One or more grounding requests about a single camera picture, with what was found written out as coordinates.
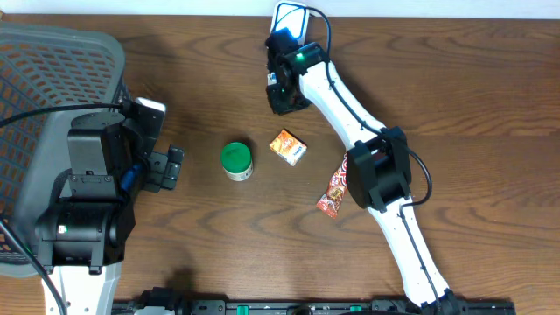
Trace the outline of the white barcode scanner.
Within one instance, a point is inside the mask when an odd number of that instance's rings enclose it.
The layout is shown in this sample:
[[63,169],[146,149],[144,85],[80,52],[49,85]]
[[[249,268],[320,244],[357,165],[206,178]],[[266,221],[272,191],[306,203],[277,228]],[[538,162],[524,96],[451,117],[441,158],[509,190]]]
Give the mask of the white barcode scanner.
[[274,6],[270,32],[287,29],[290,35],[302,45],[309,21],[310,12],[307,5],[295,1],[283,0]]

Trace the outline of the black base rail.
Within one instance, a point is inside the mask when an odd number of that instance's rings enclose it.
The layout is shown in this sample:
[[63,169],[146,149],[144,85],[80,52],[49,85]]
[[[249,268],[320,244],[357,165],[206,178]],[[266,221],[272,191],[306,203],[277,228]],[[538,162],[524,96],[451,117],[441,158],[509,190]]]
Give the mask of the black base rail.
[[178,301],[172,305],[159,302],[114,303],[113,314],[192,314],[192,315],[287,315],[287,314],[421,314],[421,309],[404,300],[370,302],[226,302],[222,300]]

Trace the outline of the white blue medicine box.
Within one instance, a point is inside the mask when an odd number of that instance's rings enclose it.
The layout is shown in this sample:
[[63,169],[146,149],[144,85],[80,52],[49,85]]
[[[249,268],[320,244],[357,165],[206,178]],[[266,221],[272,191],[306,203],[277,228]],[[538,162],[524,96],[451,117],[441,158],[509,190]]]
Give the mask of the white blue medicine box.
[[267,74],[267,85],[271,86],[271,85],[275,85],[277,84],[277,77],[275,73],[268,73]]

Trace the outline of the grey plastic mesh basket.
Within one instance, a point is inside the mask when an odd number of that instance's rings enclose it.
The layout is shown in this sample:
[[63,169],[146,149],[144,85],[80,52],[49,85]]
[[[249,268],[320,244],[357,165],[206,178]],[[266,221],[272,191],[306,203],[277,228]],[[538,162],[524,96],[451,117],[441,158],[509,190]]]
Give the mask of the grey plastic mesh basket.
[[[78,103],[116,103],[129,97],[125,54],[111,36],[51,26],[1,24],[1,117]],[[67,152],[67,132],[78,111],[35,116],[1,129],[1,215],[30,233],[48,207],[51,187],[32,167],[43,153]]]

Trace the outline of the orange small carton box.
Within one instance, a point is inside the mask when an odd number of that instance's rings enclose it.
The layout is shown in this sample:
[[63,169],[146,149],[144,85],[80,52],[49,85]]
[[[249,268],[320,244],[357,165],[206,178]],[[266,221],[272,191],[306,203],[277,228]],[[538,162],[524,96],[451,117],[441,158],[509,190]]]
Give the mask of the orange small carton box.
[[291,166],[295,166],[307,151],[307,146],[286,129],[280,131],[269,147]]

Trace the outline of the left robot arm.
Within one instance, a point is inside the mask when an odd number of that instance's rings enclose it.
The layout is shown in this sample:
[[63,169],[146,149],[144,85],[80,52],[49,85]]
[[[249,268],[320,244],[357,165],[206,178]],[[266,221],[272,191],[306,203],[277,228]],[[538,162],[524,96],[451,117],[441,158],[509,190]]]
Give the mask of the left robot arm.
[[108,314],[116,293],[125,242],[136,225],[134,204],[142,191],[172,190],[184,152],[154,146],[165,112],[80,115],[67,134],[70,171],[67,197],[39,216],[35,234],[44,281],[46,312]]

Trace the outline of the red Top candy bar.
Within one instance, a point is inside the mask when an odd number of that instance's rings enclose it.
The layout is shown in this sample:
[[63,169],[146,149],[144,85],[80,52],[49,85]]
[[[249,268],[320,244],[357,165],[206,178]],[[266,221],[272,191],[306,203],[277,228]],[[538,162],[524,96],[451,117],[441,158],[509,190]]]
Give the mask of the red Top candy bar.
[[331,176],[325,193],[318,199],[316,208],[331,218],[336,218],[347,191],[347,154],[340,167]]

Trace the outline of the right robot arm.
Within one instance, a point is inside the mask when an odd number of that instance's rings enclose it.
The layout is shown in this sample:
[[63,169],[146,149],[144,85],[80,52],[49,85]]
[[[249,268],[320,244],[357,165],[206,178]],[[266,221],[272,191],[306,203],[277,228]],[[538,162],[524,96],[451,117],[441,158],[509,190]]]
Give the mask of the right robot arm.
[[405,296],[423,314],[459,314],[459,302],[417,225],[410,163],[422,160],[408,146],[404,132],[386,127],[362,107],[319,44],[301,45],[283,28],[273,31],[265,45],[270,106],[283,115],[313,104],[336,131],[346,148],[346,187],[380,226]]

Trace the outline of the green lid white jar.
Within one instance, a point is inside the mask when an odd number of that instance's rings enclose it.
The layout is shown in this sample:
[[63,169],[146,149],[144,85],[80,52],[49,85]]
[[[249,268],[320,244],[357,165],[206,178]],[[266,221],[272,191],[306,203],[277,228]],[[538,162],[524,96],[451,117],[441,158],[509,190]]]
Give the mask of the green lid white jar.
[[233,181],[244,181],[253,172],[253,159],[249,147],[240,142],[226,144],[220,154],[222,168]]

